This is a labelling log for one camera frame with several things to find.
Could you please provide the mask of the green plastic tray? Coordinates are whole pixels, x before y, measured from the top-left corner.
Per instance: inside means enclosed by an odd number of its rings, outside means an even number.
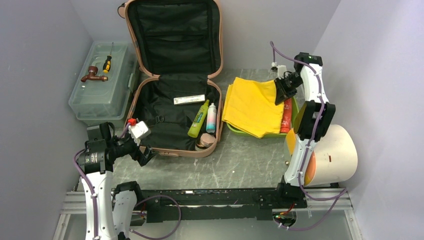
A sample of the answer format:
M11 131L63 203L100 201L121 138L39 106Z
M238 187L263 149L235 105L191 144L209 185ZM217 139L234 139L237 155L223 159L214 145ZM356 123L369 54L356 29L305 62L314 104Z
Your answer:
M298 112L299 112L299 104L298 104L298 101L294 97L292 97L291 99L292 99L292 116L291 116L291 128L292 128L293 122L295 121L295 119L298 115ZM236 128L235 126L231 125L230 123L226 122L226 125L231 132L233 132L234 134L236 134L238 136L254 137L253 135L251 135L251 134L249 134L249 133L247 133L247 132L245 132L241 129ZM270 134L264 135L262 138L285 138L287 134L288 133L272 133L272 134L270 133Z

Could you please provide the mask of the red printed package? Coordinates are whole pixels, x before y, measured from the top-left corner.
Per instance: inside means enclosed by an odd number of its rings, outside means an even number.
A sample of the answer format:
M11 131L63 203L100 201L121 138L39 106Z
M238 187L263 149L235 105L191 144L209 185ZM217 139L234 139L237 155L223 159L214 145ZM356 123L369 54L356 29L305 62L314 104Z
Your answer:
M291 129L291 120L292 120L292 99L289 98L284 101L284 109L280 126L280 133L286 134Z

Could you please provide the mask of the yellow cloth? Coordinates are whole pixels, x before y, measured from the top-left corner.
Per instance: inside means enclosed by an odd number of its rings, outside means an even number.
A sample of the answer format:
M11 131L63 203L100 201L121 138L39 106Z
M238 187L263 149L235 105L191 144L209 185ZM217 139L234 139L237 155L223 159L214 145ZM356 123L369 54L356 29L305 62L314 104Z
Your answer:
M221 119L258 139L280 134L284 104L275 104L276 93L273 80L236 77L228 86Z

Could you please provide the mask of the cream appliance with orange rim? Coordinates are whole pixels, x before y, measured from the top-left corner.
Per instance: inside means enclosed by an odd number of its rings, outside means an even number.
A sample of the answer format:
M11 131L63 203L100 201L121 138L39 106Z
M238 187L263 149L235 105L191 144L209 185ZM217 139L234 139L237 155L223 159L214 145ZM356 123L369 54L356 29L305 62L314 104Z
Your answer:
M299 186L297 169L303 160L303 150L299 146L294 129L285 138L284 147L288 151L288 169L283 180L292 186ZM357 170L358 154L355 144L341 125L331 124L327 133L315 145L303 166L301 178L304 187L339 183L350 179Z

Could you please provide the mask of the pink hard-shell suitcase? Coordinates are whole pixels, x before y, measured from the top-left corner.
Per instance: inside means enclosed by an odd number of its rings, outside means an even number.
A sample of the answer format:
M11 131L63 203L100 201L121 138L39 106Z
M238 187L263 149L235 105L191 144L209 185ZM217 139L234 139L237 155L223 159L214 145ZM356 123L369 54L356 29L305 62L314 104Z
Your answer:
M213 81L223 68L222 15L216 0L129 0L118 8L126 20L139 70L127 118L145 122L150 134L140 147L163 156L202 158L221 138L223 93ZM200 147L188 132L201 103L175 104L176 98L203 95L216 106L213 141Z

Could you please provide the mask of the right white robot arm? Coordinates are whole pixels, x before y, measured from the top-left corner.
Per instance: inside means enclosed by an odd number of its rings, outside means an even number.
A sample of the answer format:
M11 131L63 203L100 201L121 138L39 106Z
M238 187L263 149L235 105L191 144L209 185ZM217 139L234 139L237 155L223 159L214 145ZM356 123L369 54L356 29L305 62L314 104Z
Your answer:
M336 106L329 102L322 80L323 60L320 56L300 52L294 58L294 72L287 76L279 74L274 80L276 87L275 104L296 95L303 86L305 102L300 108L293 126L294 149L290 164L279 183L275 194L276 203L287 208L304 191L306 169L314 148L328 131L336 112Z

